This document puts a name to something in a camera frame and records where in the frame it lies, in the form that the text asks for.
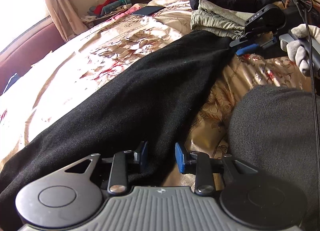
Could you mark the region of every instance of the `black clothing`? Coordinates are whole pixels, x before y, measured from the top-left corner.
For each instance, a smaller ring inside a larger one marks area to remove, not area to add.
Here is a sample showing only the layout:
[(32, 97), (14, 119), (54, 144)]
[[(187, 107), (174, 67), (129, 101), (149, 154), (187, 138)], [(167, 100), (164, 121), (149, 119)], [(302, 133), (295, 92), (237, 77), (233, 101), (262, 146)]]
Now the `black clothing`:
[(0, 227), (21, 227), (15, 197), (22, 187), (92, 153), (113, 157), (147, 140), (147, 169), (129, 181), (161, 185), (175, 162), (175, 142), (185, 140), (233, 56), (231, 40), (191, 32), (132, 64), (36, 136), (0, 173)]
[[(268, 4), (272, 4), (277, 0), (207, 0), (222, 8), (246, 12), (255, 13)], [(197, 10), (199, 6), (199, 0), (190, 0), (190, 5), (193, 10)]]

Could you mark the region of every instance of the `sunlight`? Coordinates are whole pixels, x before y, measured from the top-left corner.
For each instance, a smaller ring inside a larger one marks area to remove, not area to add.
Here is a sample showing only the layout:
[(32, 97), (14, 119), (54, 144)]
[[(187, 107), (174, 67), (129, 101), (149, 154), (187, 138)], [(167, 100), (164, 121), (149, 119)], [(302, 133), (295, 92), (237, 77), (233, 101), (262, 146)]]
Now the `sunlight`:
[(44, 0), (0, 0), (0, 51), (48, 15)]

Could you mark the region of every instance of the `gloved hand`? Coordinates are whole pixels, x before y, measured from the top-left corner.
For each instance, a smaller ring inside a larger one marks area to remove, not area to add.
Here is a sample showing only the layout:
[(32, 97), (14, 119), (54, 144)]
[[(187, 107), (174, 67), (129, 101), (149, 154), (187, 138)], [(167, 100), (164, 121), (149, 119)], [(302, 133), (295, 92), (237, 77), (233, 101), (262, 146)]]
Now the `gloved hand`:
[[(311, 36), (320, 43), (320, 28), (314, 25), (309, 25)], [(305, 24), (292, 28), (291, 32), (298, 38), (308, 37), (307, 27)], [(291, 61), (295, 62), (301, 73), (305, 76), (310, 76), (309, 57), (306, 50), (301, 46), (299, 41), (293, 41), (287, 44), (284, 40), (280, 41), (281, 49), (288, 53)]]

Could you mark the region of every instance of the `bed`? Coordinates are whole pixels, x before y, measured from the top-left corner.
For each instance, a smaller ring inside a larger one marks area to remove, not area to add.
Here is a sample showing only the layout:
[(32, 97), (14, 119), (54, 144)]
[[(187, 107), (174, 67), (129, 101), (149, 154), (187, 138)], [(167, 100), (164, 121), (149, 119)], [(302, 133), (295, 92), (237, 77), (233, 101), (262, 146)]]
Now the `bed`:
[[(151, 17), (121, 15), (93, 27), (34, 64), (0, 97), (0, 171), (40, 132), (134, 62), (191, 32), (189, 0), (132, 2), (135, 8), (166, 8)], [(234, 106), (254, 86), (264, 84), (310, 90), (309, 79), (288, 57), (235, 55), (194, 118), (186, 148), (221, 158), (228, 149), (226, 132)], [(175, 167), (163, 185), (193, 187), (194, 181)], [(215, 181), (222, 188), (218, 175)]]

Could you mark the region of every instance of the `black fabric garment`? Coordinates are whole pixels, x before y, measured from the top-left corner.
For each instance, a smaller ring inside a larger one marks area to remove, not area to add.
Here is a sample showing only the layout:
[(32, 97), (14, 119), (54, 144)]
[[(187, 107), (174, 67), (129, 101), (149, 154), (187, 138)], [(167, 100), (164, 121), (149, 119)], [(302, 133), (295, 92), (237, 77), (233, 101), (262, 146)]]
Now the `black fabric garment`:
[(185, 140), (233, 56), (231, 41), (191, 32), (131, 65), (40, 133), (0, 173), (0, 227), (21, 226), (14, 201), (23, 186), (92, 153), (112, 157), (147, 140), (147, 169), (130, 181), (160, 185), (174, 165), (175, 142)]
[[(222, 8), (246, 12), (255, 13), (268, 4), (272, 4), (277, 0), (207, 0)], [(190, 6), (193, 10), (197, 10), (199, 6), (199, 0), (190, 0)]]
[[(320, 111), (320, 98), (317, 98)], [(315, 231), (318, 214), (312, 94), (259, 86), (235, 107), (228, 128), (231, 153), (299, 186), (307, 196), (303, 230)]]

